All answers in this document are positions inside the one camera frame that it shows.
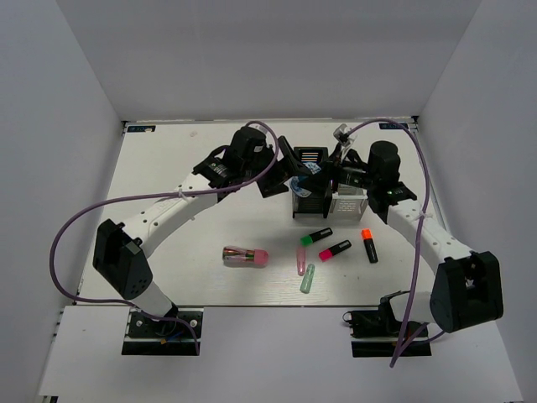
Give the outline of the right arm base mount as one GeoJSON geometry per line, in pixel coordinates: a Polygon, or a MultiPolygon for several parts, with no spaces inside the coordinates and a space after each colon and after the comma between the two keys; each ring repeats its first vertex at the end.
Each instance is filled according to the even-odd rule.
{"type": "MultiPolygon", "coordinates": [[[[395,352],[400,324],[388,327],[378,309],[346,311],[341,317],[350,328],[352,356],[355,359],[391,358],[395,352]]],[[[420,327],[418,322],[409,322],[404,336],[406,339],[420,327]]],[[[403,351],[401,357],[432,356],[427,329],[403,351]]]]}

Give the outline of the white metal organizer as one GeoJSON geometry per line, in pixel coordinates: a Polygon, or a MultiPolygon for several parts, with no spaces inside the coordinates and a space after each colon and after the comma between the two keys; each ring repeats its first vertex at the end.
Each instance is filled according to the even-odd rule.
{"type": "Polygon", "coordinates": [[[329,217],[360,220],[368,206],[367,191],[362,188],[332,183],[332,201],[329,217]]]}

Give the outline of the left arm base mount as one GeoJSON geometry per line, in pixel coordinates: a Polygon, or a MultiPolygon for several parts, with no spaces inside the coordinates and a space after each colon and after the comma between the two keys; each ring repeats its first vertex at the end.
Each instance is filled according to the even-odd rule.
{"type": "Polygon", "coordinates": [[[187,327],[177,322],[156,322],[139,312],[129,313],[122,355],[196,356],[194,338],[187,327]]]}

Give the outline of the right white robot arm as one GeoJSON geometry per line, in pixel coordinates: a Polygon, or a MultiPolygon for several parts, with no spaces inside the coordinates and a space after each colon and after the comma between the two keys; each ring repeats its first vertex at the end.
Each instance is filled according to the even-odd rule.
{"type": "Polygon", "coordinates": [[[398,291],[383,297],[379,326],[396,335],[409,322],[425,322],[452,333],[502,317],[498,259],[459,242],[423,213],[416,195],[399,179],[397,146],[381,140],[371,145],[366,162],[355,151],[347,157],[346,162],[330,158],[321,163],[320,172],[301,180],[300,187],[313,193],[330,184],[366,190],[371,210],[414,246],[435,276],[430,292],[398,291]]]}

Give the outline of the green translucent eraser pen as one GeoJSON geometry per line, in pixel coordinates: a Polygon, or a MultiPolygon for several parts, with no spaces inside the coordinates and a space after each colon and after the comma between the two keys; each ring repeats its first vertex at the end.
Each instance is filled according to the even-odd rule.
{"type": "Polygon", "coordinates": [[[315,275],[315,266],[313,264],[309,264],[305,270],[305,273],[303,275],[303,278],[300,284],[301,293],[303,294],[310,293],[314,275],[315,275]]]}

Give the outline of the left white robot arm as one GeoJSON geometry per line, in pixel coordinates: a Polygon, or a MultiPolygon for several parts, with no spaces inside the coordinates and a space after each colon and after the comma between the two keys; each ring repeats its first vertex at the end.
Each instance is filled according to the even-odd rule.
{"type": "Polygon", "coordinates": [[[167,335],[177,325],[177,307],[155,284],[149,257],[172,233],[204,210],[215,206],[254,180],[262,196],[288,191],[286,181],[309,175],[285,137],[279,154],[254,128],[238,130],[229,145],[220,146],[197,164],[177,186],[137,215],[120,223],[107,219],[97,229],[92,265],[126,301],[149,314],[148,323],[167,335]]]}

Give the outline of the black metal organizer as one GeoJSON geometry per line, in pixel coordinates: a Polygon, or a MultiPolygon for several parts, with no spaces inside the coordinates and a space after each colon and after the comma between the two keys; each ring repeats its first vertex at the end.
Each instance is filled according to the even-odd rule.
{"type": "MultiPolygon", "coordinates": [[[[300,162],[305,165],[312,174],[321,171],[321,164],[328,159],[327,147],[294,147],[295,154],[300,162]]],[[[302,188],[299,183],[305,176],[294,176],[290,179],[289,185],[293,192],[293,217],[297,214],[318,214],[327,218],[332,201],[332,183],[327,182],[326,189],[319,192],[312,192],[302,188]]]]}

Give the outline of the orange cap black highlighter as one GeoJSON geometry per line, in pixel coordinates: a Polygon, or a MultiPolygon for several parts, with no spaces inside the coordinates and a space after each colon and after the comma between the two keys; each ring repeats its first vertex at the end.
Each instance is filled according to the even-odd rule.
{"type": "Polygon", "coordinates": [[[369,262],[371,264],[376,264],[378,262],[378,254],[371,231],[368,228],[364,228],[361,231],[361,235],[369,262]]]}

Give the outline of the pink cap black highlighter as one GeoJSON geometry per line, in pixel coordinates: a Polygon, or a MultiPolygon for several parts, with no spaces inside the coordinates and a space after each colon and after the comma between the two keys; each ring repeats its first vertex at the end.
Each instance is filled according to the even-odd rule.
{"type": "Polygon", "coordinates": [[[321,262],[326,262],[327,260],[332,259],[336,255],[340,254],[341,252],[349,249],[352,246],[352,243],[349,240],[341,241],[340,243],[337,243],[328,249],[325,249],[318,253],[318,257],[321,260],[321,262]]]}

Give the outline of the green cap black highlighter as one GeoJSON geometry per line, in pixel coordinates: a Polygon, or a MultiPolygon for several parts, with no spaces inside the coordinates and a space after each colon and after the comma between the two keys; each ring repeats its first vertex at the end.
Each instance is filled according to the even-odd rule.
{"type": "Polygon", "coordinates": [[[308,235],[305,235],[300,239],[300,244],[303,247],[307,247],[313,243],[316,243],[324,238],[328,238],[333,234],[333,231],[330,227],[322,228],[321,230],[315,231],[308,235]]]}

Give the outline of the left blue table label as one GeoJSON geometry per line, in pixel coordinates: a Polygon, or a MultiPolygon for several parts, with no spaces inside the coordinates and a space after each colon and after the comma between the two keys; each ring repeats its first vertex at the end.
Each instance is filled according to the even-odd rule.
{"type": "Polygon", "coordinates": [[[155,130],[155,125],[130,125],[127,127],[128,133],[153,133],[155,130]]]}

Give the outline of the blue table label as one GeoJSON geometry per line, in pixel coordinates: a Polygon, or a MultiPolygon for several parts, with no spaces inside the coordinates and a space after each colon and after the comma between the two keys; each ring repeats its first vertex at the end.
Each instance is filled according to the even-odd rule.
{"type": "Polygon", "coordinates": [[[155,125],[130,125],[127,127],[128,133],[153,133],[155,130],[155,125]]]}
{"type": "Polygon", "coordinates": [[[407,123],[379,123],[378,126],[382,130],[400,130],[409,128],[407,123]]]}

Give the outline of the pink translucent eraser pen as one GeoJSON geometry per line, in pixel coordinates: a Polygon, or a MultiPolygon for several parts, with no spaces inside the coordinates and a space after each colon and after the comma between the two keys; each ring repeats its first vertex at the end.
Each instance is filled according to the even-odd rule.
{"type": "Polygon", "coordinates": [[[302,246],[296,249],[296,264],[298,276],[303,276],[306,272],[306,252],[302,246]]]}

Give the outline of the right blue table label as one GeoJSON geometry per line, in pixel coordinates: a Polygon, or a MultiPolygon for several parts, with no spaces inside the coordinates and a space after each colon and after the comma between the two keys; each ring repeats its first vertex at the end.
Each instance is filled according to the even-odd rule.
{"type": "Polygon", "coordinates": [[[407,123],[379,123],[378,126],[382,130],[400,130],[409,128],[407,123]]]}

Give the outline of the pink-capped crayon tube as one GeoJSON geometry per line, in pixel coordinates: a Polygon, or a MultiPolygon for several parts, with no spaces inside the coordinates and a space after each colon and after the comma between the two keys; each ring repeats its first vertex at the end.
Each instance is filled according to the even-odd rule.
{"type": "Polygon", "coordinates": [[[263,249],[226,246],[222,249],[222,261],[230,266],[264,267],[269,261],[269,254],[263,249]]]}

